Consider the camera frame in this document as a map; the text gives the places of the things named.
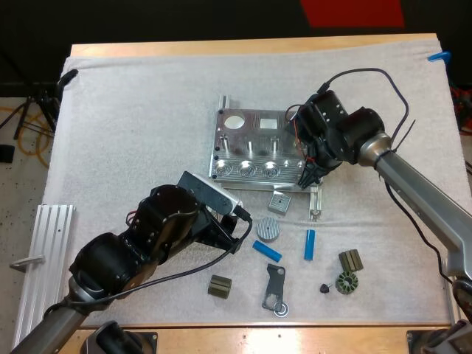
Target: gear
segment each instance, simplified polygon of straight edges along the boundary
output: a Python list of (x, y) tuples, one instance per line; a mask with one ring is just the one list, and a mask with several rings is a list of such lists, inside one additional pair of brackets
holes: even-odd
[(359, 285), (357, 276), (351, 271), (341, 273), (336, 280), (336, 289), (343, 294), (351, 294)]

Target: red wire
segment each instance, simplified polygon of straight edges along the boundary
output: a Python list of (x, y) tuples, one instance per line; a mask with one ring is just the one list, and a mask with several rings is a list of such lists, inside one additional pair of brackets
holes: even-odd
[(300, 155), (302, 155), (303, 158), (304, 158), (306, 161), (309, 161), (309, 162), (314, 163), (314, 162), (315, 162), (315, 159), (314, 159), (313, 157), (311, 157), (311, 156), (306, 156), (306, 155), (303, 153), (303, 150), (302, 150), (302, 143), (300, 142), (300, 139), (299, 139), (299, 137), (298, 137), (298, 129), (296, 128), (295, 119), (293, 119), (293, 122), (294, 122), (296, 146), (298, 147), (298, 150), (299, 150), (299, 152), (300, 152)]

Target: metal plate with holes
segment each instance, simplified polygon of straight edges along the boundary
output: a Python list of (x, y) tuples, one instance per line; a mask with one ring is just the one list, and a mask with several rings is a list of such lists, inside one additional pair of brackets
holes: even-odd
[(281, 312), (283, 302), (283, 283), (285, 281), (285, 268), (268, 264), (267, 271), (269, 280), (267, 289), (265, 290), (263, 308), (266, 308), (270, 311), (275, 310), (276, 312)]
[(219, 109), (209, 176), (226, 188), (301, 192), (304, 161), (287, 124), (284, 111)]
[(263, 242), (272, 242), (279, 237), (279, 223), (274, 218), (260, 219), (256, 228), (257, 236)]
[(290, 204), (290, 197), (276, 190), (272, 194), (271, 202), (268, 204), (268, 209), (272, 212), (278, 212), (285, 215)]
[(44, 311), (62, 298), (63, 275), (72, 205), (40, 205), (36, 212), (29, 258), (43, 262), (27, 264), (16, 321), (16, 346), (43, 318)]

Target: tripod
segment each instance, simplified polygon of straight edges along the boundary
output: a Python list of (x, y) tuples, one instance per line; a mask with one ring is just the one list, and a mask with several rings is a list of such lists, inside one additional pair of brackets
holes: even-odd
[[(20, 120), (15, 130), (13, 136), (14, 140), (18, 139), (20, 130), (22, 128), (30, 129), (39, 134), (43, 134), (49, 137), (54, 137), (56, 130), (56, 123), (59, 117), (59, 108), (60, 101), (62, 100), (62, 93), (64, 86), (67, 85), (78, 73), (78, 70), (73, 69), (70, 72), (67, 72), (61, 79), (59, 79), (58, 84), (55, 87), (54, 96), (49, 96), (49, 93), (44, 88), (39, 88), (35, 91), (32, 81), (20, 70), (16, 65), (15, 61), (2, 49), (0, 48), (0, 55), (5, 59), (5, 61), (12, 67), (13, 71), (22, 79), (23, 83), (29, 89), (29, 94), (26, 102), (20, 104), (15, 110), (2, 122), (0, 123), (0, 129), (6, 125), (19, 111), (21, 111)], [(28, 115), (28, 110), (32, 103), (39, 105), (41, 111), (43, 112), (44, 118), (48, 123), (49, 129), (44, 131), (43, 127), (40, 125), (33, 124), (26, 121)]]

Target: metal lever arm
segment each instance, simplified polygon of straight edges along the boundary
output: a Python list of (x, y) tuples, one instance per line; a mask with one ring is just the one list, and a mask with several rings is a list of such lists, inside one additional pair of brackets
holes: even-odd
[(380, 133), (359, 151), (448, 250), (448, 275), (472, 278), (472, 216), (396, 153)]
[(72, 308), (58, 308), (47, 315), (11, 354), (56, 353), (85, 319), (85, 315)]

